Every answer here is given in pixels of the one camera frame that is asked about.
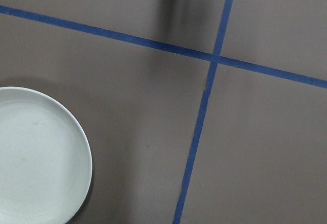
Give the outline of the round white plate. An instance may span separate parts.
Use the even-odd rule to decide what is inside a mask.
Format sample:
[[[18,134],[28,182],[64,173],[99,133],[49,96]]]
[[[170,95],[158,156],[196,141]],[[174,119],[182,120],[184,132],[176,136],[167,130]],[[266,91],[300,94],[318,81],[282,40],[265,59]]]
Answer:
[[[1,223],[67,223],[91,178],[91,150],[76,118],[41,92],[2,87]]]

